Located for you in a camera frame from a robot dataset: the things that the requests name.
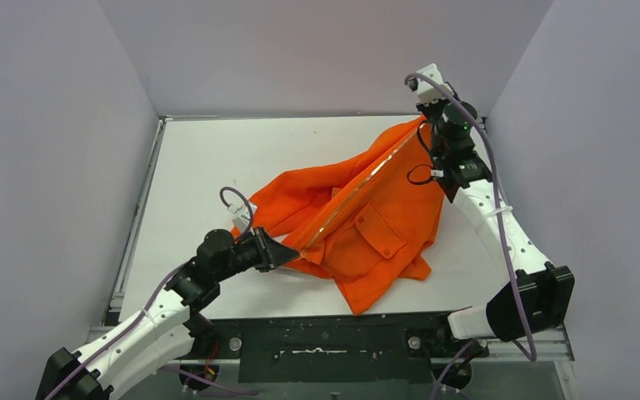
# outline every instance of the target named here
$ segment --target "shirt pocket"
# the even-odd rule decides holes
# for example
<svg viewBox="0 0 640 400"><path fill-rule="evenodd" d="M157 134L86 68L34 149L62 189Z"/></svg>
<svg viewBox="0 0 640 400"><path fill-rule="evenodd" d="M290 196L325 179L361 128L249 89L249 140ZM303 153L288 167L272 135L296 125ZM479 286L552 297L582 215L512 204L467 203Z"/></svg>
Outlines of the shirt pocket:
<svg viewBox="0 0 640 400"><path fill-rule="evenodd" d="M323 263L335 278L358 278L390 260L406 241L369 203L328 235Z"/></svg>

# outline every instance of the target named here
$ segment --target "screw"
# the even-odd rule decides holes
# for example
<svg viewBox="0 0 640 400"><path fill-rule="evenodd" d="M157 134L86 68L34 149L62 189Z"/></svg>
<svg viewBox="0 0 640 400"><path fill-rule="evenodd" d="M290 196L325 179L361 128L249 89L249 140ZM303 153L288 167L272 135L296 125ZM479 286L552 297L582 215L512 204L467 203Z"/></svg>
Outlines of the screw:
<svg viewBox="0 0 640 400"><path fill-rule="evenodd" d="M413 350L418 350L421 348L421 338L418 336L412 336L408 339L408 346Z"/></svg>
<svg viewBox="0 0 640 400"><path fill-rule="evenodd" d="M238 337L232 337L229 339L229 350L238 352L240 348L242 348L242 339Z"/></svg>

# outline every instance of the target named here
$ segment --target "orange cloth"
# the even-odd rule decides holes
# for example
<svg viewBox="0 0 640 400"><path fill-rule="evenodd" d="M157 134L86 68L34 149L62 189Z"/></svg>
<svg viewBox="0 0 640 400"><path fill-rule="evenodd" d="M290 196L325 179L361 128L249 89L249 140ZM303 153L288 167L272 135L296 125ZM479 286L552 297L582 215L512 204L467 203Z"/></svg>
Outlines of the orange cloth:
<svg viewBox="0 0 640 400"><path fill-rule="evenodd" d="M258 206L254 226L272 237L287 234L283 243L300 252L287 267L333 278L354 314L396 278L424 280L431 272L420 253L433 244L443 192L406 177L430 163L415 134L421 120L390 127L347 161L284 172L250 198ZM427 127L421 134L429 141ZM429 171L418 168L411 178Z"/></svg>

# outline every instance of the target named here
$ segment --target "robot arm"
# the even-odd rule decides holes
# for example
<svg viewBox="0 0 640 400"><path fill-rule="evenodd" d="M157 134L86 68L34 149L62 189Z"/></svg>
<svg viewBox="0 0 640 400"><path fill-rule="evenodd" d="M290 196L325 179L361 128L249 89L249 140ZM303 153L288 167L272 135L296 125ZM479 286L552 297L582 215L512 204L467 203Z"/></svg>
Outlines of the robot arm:
<svg viewBox="0 0 640 400"><path fill-rule="evenodd" d="M573 292L573 274L568 267L554 267L533 245L512 215L511 207L495 208L494 197L501 198L501 193L495 188L492 171L474 150L472 124L463 113L467 111L474 119L475 108L459 101L435 64L417 73L444 89L437 90L420 77L407 80L418 97L417 109L432 125L431 143L427 148L433 164L432 176L450 203L460 208L470 221L505 283L488 304L451 313L448 322L452 335L456 339L499 338L506 342L526 334L511 288L505 253L516 272L518 295L531 331L560 325ZM465 110L449 102L443 92L454 96ZM499 232L499 214L504 237Z"/></svg>
<svg viewBox="0 0 640 400"><path fill-rule="evenodd" d="M219 296L221 281L249 268L271 271L297 256L260 227L236 240L223 229L209 232L197 255L164 279L165 288L162 284L140 313L75 352L55 352L36 400L120 398L207 339L210 325L200 311Z"/></svg>

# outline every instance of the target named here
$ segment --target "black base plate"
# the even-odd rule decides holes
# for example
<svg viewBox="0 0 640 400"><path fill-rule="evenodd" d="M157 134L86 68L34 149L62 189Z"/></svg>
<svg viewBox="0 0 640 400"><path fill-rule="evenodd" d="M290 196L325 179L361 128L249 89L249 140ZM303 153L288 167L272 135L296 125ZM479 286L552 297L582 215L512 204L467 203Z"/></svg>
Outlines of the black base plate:
<svg viewBox="0 0 640 400"><path fill-rule="evenodd" d="M240 383L380 379L430 383L433 378L426 358L451 358L463 345L445 337L449 336L447 315L418 312L212 323L219 339L217 358L241 358ZM426 343L419 352L408 348L407 335L416 333ZM241 350L229 348L231 338L242 339Z"/></svg>

